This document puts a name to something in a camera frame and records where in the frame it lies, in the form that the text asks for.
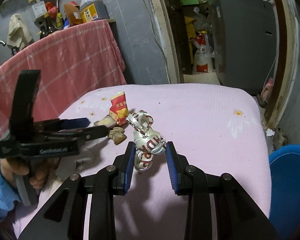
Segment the person's hand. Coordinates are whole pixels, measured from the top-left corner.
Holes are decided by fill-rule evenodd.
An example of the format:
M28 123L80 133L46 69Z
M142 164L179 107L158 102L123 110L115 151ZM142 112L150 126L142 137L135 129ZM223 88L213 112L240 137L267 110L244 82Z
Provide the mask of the person's hand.
M27 175L29 173L28 166L20 158L0 159L0 170L2 176L13 187L16 186L16 180L13 177L13 173L18 175ZM36 169L34 176L30 178L30 184L35 189L43 188L48 178L49 171L50 165L48 161L44 159Z

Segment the pink checkered cloth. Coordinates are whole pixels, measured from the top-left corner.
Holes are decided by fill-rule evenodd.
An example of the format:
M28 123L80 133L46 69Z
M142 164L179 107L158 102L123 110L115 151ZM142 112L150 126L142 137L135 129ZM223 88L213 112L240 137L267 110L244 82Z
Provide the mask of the pink checkered cloth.
M19 73L41 69L34 120L57 118L89 91L126 84L125 65L106 20L56 32L0 66L0 138L8 129Z

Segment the snack bag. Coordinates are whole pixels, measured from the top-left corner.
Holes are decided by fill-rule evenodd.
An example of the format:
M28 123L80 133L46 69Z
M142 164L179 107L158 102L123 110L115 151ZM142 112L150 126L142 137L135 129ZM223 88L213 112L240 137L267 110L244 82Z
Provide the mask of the snack bag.
M124 92L116 94L110 98L112 106L109 109L109 115L121 126L127 122L126 118L129 114L126 95Z

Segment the yellow label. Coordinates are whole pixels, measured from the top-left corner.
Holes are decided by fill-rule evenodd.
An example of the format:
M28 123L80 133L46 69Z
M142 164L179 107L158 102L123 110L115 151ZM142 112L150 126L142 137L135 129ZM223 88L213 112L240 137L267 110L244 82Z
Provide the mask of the yellow label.
M98 18L98 13L94 4L91 4L82 10L81 19L84 23L91 22Z

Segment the label sticker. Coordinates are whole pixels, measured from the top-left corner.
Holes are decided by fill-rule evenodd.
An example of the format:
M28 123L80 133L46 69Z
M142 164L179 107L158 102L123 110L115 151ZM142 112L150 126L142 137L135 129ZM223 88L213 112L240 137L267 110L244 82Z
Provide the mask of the label sticker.
M73 12L73 14L74 14L74 17L75 17L76 19L81 19L80 13L78 13L78 12Z
M217 14L218 14L218 18L221 18L219 6L217 6Z
M94 4L91 4L83 9L81 12L81 18L84 23L91 22L98 18L98 13Z
M40 16L44 15L47 13L46 6L44 4L44 1L36 3L32 6L32 10L34 12L35 18L39 18Z

